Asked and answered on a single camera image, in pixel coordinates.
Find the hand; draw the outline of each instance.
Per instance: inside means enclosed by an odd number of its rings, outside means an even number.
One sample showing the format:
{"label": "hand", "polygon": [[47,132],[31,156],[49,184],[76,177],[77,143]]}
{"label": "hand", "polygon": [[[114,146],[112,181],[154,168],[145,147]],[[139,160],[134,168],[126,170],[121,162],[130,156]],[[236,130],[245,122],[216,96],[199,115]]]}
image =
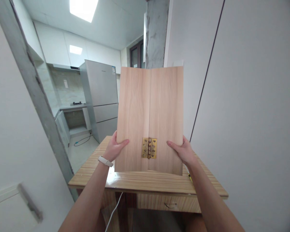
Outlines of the hand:
{"label": "hand", "polygon": [[116,142],[117,131],[114,132],[109,144],[106,147],[103,158],[112,162],[119,156],[121,150],[129,143],[129,140],[124,140],[121,143]]}
{"label": "hand", "polygon": [[183,145],[181,146],[178,146],[171,141],[168,141],[167,144],[177,152],[184,164],[189,165],[197,160],[191,148],[190,142],[185,136],[183,136]]}

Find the white cable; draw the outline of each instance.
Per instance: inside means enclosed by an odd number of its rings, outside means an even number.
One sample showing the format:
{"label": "white cable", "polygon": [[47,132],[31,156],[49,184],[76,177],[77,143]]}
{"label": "white cable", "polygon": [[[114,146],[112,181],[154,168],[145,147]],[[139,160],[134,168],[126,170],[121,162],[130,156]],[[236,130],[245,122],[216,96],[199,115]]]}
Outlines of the white cable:
{"label": "white cable", "polygon": [[[119,204],[119,201],[120,201],[120,198],[121,198],[122,194],[123,194],[123,192],[120,194],[120,197],[119,197],[119,200],[118,200],[118,203],[117,203],[115,209],[117,208],[117,206],[118,206],[118,204]],[[113,212],[112,212],[112,214],[111,214],[111,217],[110,217],[109,222],[108,222],[108,224],[107,224],[107,226],[106,226],[105,232],[107,232],[107,228],[109,227],[109,224],[110,224],[110,222],[111,222],[111,219],[112,219],[112,216],[113,216],[113,213],[114,213],[115,209],[113,210]]]}

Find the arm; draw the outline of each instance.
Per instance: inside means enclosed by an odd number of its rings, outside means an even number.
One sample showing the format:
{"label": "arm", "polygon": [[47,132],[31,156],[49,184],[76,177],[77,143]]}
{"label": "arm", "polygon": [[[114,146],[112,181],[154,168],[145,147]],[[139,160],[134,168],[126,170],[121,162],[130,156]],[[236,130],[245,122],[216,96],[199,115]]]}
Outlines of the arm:
{"label": "arm", "polygon": [[194,155],[189,141],[183,137],[182,146],[171,141],[168,141],[168,145],[178,153],[178,156],[189,169],[207,231],[244,231],[210,182]]}
{"label": "arm", "polygon": [[[115,160],[120,151],[129,143],[129,140],[124,140],[118,144],[116,142],[116,135],[117,132],[115,131],[103,155],[105,159],[111,162]],[[99,162],[82,194],[63,221],[59,232],[94,230],[100,213],[108,172],[109,166]]]}

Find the ceiling light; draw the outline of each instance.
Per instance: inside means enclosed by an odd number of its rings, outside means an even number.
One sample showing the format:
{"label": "ceiling light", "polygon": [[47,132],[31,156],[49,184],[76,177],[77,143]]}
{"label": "ceiling light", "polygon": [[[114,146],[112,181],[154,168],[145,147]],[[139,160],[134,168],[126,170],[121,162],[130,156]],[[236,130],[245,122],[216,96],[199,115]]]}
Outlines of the ceiling light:
{"label": "ceiling light", "polygon": [[83,51],[82,48],[70,45],[70,53],[80,55],[82,53],[82,51]]}
{"label": "ceiling light", "polygon": [[98,0],[70,0],[70,13],[88,22],[92,22]]}

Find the ceiling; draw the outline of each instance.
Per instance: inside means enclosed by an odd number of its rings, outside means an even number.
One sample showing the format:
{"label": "ceiling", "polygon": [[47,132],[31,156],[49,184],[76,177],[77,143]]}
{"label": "ceiling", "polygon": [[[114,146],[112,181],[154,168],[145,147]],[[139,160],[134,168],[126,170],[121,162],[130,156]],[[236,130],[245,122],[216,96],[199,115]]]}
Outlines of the ceiling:
{"label": "ceiling", "polygon": [[23,0],[33,20],[122,50],[143,35],[146,0],[99,0],[92,23],[70,13],[69,0]]}

